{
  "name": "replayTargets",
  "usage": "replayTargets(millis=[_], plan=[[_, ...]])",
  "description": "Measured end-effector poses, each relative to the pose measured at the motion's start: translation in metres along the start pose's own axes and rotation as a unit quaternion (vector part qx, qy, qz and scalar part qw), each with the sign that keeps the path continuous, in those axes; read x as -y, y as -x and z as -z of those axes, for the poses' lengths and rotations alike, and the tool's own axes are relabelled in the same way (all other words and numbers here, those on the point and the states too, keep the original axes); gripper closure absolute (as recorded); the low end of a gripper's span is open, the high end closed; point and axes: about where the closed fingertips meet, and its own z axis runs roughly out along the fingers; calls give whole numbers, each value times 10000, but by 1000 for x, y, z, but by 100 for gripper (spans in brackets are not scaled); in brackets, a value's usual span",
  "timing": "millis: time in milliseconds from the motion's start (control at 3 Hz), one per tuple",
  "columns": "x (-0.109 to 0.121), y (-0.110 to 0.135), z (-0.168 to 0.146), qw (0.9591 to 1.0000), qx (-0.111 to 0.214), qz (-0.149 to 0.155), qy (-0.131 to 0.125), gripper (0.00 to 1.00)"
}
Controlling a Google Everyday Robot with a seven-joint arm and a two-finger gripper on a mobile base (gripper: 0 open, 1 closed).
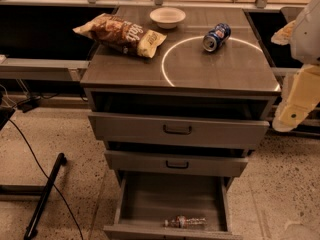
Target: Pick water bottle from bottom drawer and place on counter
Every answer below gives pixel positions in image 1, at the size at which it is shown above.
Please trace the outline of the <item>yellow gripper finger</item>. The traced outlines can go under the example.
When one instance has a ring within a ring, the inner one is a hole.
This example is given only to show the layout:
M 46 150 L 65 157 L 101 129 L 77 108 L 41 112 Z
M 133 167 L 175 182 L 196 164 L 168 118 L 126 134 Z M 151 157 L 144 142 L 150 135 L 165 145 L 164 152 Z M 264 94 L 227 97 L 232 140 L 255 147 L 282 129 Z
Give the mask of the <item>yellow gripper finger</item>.
M 284 77 L 272 127 L 289 132 L 302 123 L 320 103 L 320 66 L 306 64 L 296 73 Z
M 296 21 L 293 20 L 279 29 L 271 37 L 271 42 L 277 45 L 288 45 L 292 36 Z

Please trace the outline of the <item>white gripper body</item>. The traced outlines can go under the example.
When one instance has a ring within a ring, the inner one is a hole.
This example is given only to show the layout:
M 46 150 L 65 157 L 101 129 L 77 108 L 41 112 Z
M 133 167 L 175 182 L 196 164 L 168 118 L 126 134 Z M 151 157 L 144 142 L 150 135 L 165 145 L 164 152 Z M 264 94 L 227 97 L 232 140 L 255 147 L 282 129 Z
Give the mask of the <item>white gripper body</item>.
M 320 0 L 299 13 L 290 38 L 291 56 L 304 64 L 320 62 Z

